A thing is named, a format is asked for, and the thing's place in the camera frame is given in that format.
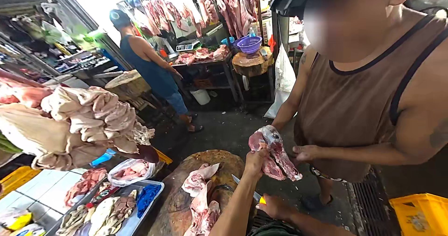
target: blue tank top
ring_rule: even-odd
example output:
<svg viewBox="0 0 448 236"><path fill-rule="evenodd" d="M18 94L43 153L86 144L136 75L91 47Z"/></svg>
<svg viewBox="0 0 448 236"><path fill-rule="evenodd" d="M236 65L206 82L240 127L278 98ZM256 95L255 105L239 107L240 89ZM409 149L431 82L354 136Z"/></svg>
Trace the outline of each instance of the blue tank top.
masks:
<svg viewBox="0 0 448 236"><path fill-rule="evenodd" d="M120 42L120 52L125 60L134 66L157 95L165 98L176 93L177 84L172 78L171 73L158 64L139 57L129 44L130 36L124 36Z"/></svg>

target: blue jeans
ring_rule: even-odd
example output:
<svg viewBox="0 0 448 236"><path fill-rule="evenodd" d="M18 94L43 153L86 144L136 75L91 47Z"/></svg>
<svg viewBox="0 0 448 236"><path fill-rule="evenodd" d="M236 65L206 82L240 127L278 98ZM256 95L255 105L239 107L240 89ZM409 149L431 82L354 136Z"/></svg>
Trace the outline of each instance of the blue jeans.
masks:
<svg viewBox="0 0 448 236"><path fill-rule="evenodd" d="M165 97L165 100L170 103L178 115L185 115L188 113L184 99L182 99L182 95L179 92L175 92L171 96Z"/></svg>

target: white bucket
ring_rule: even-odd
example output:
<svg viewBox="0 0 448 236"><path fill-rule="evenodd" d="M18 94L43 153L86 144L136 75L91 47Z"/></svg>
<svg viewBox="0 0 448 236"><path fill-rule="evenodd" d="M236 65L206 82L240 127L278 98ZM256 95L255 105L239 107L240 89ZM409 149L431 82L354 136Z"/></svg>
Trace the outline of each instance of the white bucket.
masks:
<svg viewBox="0 0 448 236"><path fill-rule="evenodd" d="M200 89L197 91L190 91L190 93L194 96L194 98L198 101L199 104L205 105L210 102L210 96L207 93L207 90Z"/></svg>

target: brown tank top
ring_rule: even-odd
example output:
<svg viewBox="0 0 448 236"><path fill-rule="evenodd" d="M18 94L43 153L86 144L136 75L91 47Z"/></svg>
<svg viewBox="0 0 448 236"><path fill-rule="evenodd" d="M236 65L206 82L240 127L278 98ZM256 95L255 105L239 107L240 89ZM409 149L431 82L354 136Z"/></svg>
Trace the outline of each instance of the brown tank top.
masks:
<svg viewBox="0 0 448 236"><path fill-rule="evenodd" d="M296 144L360 147L387 142L395 132L401 94L447 37L446 29L445 19L426 16L383 54L349 72L317 54L297 111ZM313 166L349 182L362 181L370 169L366 163L333 159L314 160Z"/></svg>

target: yellow knife handle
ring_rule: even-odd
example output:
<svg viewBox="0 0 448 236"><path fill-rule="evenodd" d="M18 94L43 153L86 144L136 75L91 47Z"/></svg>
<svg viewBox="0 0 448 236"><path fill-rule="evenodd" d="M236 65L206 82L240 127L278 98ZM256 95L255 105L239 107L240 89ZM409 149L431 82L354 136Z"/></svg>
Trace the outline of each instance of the yellow knife handle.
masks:
<svg viewBox="0 0 448 236"><path fill-rule="evenodd" d="M263 197L260 198L260 204L266 204L266 200Z"/></svg>

